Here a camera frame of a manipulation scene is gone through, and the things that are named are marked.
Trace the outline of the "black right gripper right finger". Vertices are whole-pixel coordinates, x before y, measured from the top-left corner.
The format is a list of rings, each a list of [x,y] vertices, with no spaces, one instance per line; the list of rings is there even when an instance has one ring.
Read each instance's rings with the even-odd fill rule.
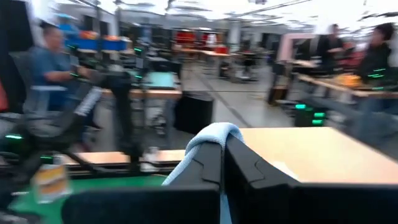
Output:
[[[226,153],[231,161],[228,171],[240,175],[250,187],[271,187],[276,185],[295,185],[299,182],[282,172],[237,137],[229,134]]]

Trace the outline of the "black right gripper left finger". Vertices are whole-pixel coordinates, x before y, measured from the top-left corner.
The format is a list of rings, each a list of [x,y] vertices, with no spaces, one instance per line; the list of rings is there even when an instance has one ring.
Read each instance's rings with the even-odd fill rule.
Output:
[[[191,149],[167,177],[167,185],[209,185],[221,183],[222,148],[203,142]]]

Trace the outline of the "light blue-grey microfiber towel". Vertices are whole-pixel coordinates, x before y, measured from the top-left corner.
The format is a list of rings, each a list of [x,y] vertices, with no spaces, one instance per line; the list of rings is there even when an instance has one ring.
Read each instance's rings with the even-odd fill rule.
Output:
[[[167,176],[167,178],[162,183],[162,185],[170,185],[172,181],[174,181],[188,167],[188,163],[193,159],[193,157],[199,151],[199,147],[204,142],[218,143],[222,149],[220,224],[232,224],[224,181],[224,153],[226,140],[229,134],[232,134],[235,138],[237,138],[241,142],[244,142],[243,135],[235,124],[226,122],[211,123],[207,127],[203,128],[189,141],[185,148],[184,158],[178,163],[175,169]]]

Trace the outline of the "black waste bin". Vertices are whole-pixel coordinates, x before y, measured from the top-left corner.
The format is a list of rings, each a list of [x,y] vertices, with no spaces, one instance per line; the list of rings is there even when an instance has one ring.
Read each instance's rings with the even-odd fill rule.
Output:
[[[198,134],[213,122],[215,99],[205,91],[184,91],[174,108],[174,128]]]

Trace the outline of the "green table mat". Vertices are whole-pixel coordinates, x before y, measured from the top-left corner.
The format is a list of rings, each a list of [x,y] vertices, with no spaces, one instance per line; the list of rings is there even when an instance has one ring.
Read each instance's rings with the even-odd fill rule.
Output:
[[[75,179],[70,181],[73,193],[93,189],[113,189],[118,187],[143,187],[159,186],[165,180],[162,175],[148,175],[140,177],[118,177],[103,179]],[[18,212],[34,212],[42,216],[43,224],[62,224],[61,208],[65,197],[61,197],[52,203],[37,204],[34,193],[30,188],[26,193],[16,198],[10,208]]]

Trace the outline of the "background wooden table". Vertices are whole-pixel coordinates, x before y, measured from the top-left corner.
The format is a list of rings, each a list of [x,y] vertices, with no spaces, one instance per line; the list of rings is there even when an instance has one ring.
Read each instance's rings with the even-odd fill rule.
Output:
[[[373,97],[373,98],[398,98],[398,91],[376,91],[371,88],[351,88],[338,84],[334,78],[314,78],[308,75],[298,75],[298,79],[314,85],[323,86],[332,90],[350,93],[359,97]]]

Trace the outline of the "person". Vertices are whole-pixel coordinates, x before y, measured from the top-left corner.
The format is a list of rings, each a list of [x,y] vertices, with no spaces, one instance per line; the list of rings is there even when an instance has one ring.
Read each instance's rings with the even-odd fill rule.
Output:
[[[395,28],[391,22],[379,24],[373,29],[366,53],[356,70],[363,83],[380,83],[392,79],[389,65],[392,49],[389,42],[394,32]]]
[[[330,26],[330,33],[322,38],[321,44],[318,47],[318,53],[323,63],[335,60],[344,51],[343,40],[339,38],[338,31],[338,24],[332,24]]]
[[[63,33],[55,25],[43,22],[41,24],[44,46],[36,47],[33,52],[32,83],[35,86],[63,87],[63,91],[46,91],[49,97],[47,109],[60,111],[67,104],[73,92],[71,80],[76,75],[89,78],[91,71],[88,68],[72,65],[66,54],[63,53]]]

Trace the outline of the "small clear box coloured contents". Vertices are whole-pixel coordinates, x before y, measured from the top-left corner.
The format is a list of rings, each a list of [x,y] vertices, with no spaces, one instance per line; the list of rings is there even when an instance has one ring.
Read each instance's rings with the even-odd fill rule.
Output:
[[[67,168],[63,164],[42,165],[31,183],[37,203],[52,203],[72,193]]]

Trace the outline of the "blue storage bin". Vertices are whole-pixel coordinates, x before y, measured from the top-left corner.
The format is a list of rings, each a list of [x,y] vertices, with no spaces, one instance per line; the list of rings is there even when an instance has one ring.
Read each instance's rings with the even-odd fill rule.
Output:
[[[68,35],[64,41],[67,47],[77,47],[83,50],[98,50],[98,44],[101,44],[101,50],[123,51],[127,50],[131,41],[127,37],[118,37],[115,35],[106,35],[103,38],[98,37],[95,32],[81,32],[76,35]]]

